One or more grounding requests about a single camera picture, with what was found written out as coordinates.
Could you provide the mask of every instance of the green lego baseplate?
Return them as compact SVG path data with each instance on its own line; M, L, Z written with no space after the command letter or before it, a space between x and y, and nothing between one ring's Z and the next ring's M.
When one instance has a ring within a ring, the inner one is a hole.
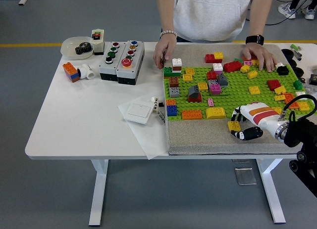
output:
M188 89L192 86L198 85L198 83L207 83L207 72L212 70L211 67L183 67L181 71L181 75L179 78L179 97L178 98L170 98L169 97L169 79L164 79L164 90L165 90L165 99L175 99L177 106L177 116L169 116L169 121L177 121L182 120L182 110L201 110L203 119L206 118L206 109L208 106L208 98L213 99L214 107L222 107L225 110L226 117L231 119L232 112L235 108L240 105L250 104L252 102L263 102L270 107L281 107L282 109L286 105L284 101L275 101L274 97L276 93L274 91L270 91L267 81L268 80L279 80L280 84L286 88L287 93L292 93L294 97L296 97L296 92L302 91L306 92L304 88L301 90L296 90L294 87L294 82L298 80L294 71L290 67L289 64L286 64L289 69L289 74L286 76L280 76L276 70L273 72L268 72L265 68L263 70L259 70L258 66L250 66L250 71L247 73L242 73L240 71L226 73L223 71L222 73L227 77L229 84L226 88L221 88L220 95L211 95L209 91L200 91L202 96L202 102L188 102L187 95ZM193 76L192 82L184 82L182 79L182 75L186 74L186 68L194 68L195 75ZM247 75L251 71L257 71L258 75L255 78L248 79ZM257 86L260 89L260 94L251 95L249 92L249 87ZM310 110L308 111L299 111L299 109L295 109L296 116L303 116L308 114L310 111L314 109L314 104L311 100L298 100L297 102L306 101ZM286 116L288 117L290 114L290 110L287 111Z

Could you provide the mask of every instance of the white bowl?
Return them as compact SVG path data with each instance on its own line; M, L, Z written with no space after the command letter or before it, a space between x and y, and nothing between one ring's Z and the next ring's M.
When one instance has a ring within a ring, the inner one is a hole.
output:
M60 53L70 60L81 60L90 57L94 50L85 52L83 54L76 54L75 48L83 42L90 42L90 37L72 37L63 42L60 48Z

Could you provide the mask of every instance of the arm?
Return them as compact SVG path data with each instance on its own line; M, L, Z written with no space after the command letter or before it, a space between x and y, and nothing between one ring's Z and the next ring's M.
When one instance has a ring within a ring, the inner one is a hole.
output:
M163 31L174 31L174 0L157 0L157 4ZM162 36L155 47L153 55L153 60L157 68L163 68L163 65L160 63L163 52L167 50L165 53L165 59L169 60L175 46L176 36L174 34L165 34Z
M271 4L272 0L251 0L249 36L263 34ZM274 70L274 64L277 63L271 53L256 43L248 43L243 50L243 54L246 58L251 57L251 54L256 55L259 59L260 70L265 63L267 70L270 72Z

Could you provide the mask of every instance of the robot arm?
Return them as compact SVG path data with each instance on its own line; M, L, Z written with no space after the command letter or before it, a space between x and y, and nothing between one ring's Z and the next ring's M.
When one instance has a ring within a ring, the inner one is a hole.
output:
M301 98L309 98L314 102L313 111L297 121L295 112L291 111L289 120L285 120L288 107ZM231 120L234 121L238 116L237 120L240 121L243 116L243 120L250 120L256 127L240 132L231 131L231 133L239 139L250 140L261 137L262 130L267 130L274 138L284 142L288 147L295 147L302 142L303 146L297 153L297 160L292 160L289 165L295 175L317 197L317 125L307 119L316 110L317 100L308 94L291 100L284 107L281 115L264 103L242 105L233 111Z

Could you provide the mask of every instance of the white table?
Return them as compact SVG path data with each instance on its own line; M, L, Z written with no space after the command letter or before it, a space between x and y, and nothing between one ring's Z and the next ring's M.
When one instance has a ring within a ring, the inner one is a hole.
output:
M90 215L90 226L101 221L108 161L111 159L147 159L118 106L144 95L145 91L163 91L162 73L153 62L156 43L145 43L145 57L135 86L100 79L98 65L102 56L70 61L62 57L39 116L36 120L25 152L31 159L69 159L92 161L96 171L96 184ZM278 44L289 48L290 44ZM301 44L302 61L298 67L315 65L317 45ZM71 62L76 68L86 63L97 76L92 80L71 83L62 65ZM308 80L309 73L304 75ZM275 223L285 218L271 177L271 170L285 158L295 155L191 155L169 156L155 159L256 159Z

